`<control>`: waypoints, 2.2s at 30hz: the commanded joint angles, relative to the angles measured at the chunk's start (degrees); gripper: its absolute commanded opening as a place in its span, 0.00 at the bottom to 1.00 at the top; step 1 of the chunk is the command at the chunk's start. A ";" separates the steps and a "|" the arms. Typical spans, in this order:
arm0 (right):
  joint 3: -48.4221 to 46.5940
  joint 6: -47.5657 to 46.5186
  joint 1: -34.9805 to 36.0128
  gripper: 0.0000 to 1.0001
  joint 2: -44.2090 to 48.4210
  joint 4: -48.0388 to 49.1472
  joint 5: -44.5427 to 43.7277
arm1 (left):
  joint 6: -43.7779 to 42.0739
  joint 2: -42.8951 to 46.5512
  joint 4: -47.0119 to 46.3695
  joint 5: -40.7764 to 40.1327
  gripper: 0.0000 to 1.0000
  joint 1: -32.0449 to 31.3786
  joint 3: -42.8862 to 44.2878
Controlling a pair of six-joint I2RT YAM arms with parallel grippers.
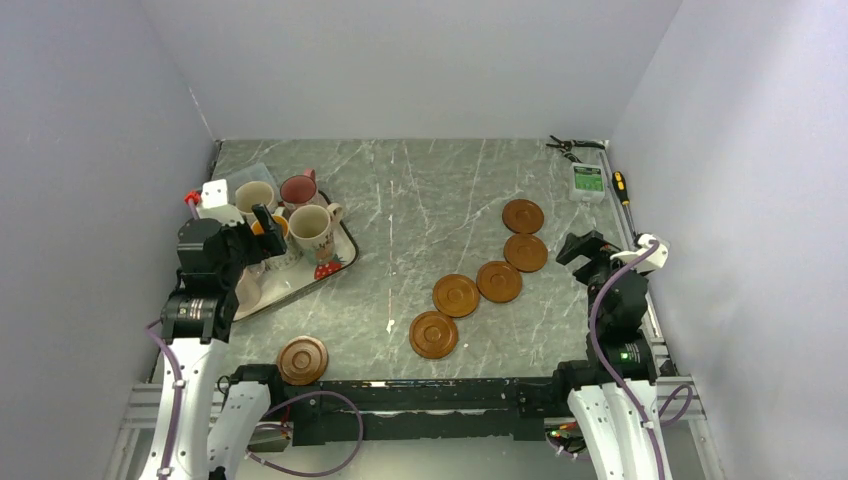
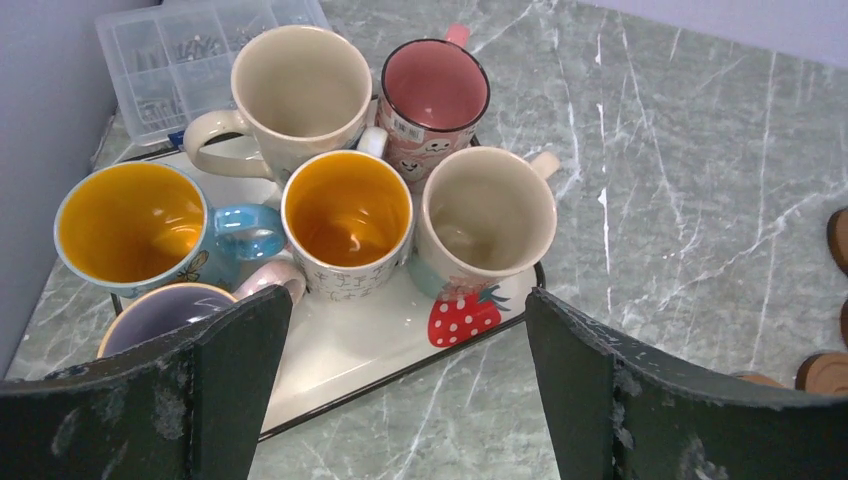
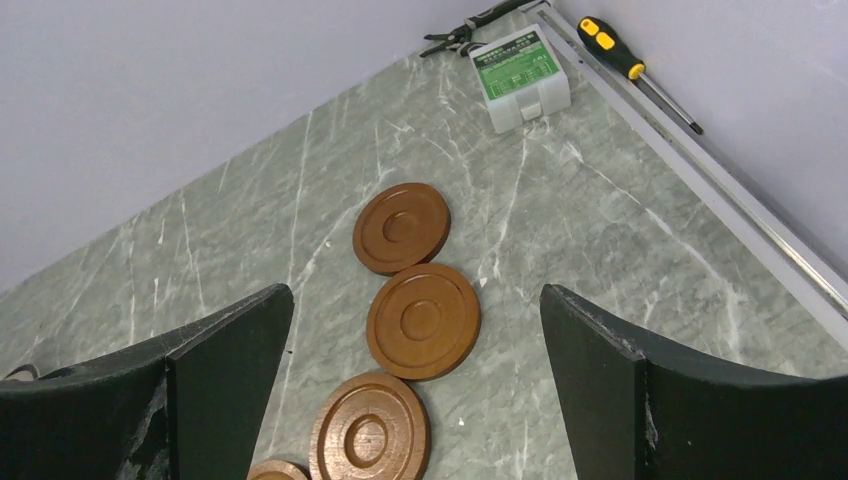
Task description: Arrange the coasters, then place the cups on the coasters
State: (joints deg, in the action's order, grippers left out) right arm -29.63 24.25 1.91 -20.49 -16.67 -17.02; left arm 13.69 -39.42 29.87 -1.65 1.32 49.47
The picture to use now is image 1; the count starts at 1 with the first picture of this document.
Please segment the cream patterned mug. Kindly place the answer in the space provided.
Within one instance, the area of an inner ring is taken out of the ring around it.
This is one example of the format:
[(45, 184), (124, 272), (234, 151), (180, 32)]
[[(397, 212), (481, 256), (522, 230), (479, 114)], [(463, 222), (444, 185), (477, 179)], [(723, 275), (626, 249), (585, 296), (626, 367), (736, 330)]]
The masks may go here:
[(320, 266), (335, 255), (334, 229), (344, 217), (344, 207), (338, 203), (305, 205), (289, 218), (293, 238), (310, 263)]

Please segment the dark brown wooden coaster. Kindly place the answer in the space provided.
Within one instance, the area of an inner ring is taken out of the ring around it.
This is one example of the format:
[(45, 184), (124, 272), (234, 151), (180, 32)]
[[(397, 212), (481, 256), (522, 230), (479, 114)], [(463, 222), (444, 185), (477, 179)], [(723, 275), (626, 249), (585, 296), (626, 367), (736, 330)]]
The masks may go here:
[(276, 365), (282, 379), (290, 385), (305, 386), (318, 381), (329, 363), (326, 346), (317, 338), (298, 336), (278, 353)]

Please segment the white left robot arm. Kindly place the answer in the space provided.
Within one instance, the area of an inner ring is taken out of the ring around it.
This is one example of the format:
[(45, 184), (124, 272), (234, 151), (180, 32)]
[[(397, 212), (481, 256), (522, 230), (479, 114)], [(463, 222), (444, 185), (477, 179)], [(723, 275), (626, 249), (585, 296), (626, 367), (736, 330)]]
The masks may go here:
[(239, 308), (236, 288), (250, 265), (287, 251), (282, 226), (263, 205), (245, 222), (188, 220), (178, 232), (177, 284), (147, 334), (164, 358), (161, 399), (144, 479), (233, 479), (260, 419), (279, 417), (286, 390), (260, 376), (240, 380), (212, 417), (218, 370)]

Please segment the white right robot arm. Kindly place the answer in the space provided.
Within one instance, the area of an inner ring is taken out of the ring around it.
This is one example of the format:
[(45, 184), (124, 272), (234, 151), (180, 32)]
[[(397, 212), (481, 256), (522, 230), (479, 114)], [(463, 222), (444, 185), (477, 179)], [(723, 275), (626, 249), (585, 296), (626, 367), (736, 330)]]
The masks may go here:
[(556, 260), (583, 258), (575, 280), (587, 293), (585, 363), (567, 362), (565, 379), (551, 388), (557, 411), (572, 415), (600, 479), (668, 479), (660, 426), (657, 373), (643, 332), (648, 274), (661, 269), (667, 245), (642, 234), (634, 250), (622, 250), (595, 230), (570, 233)]

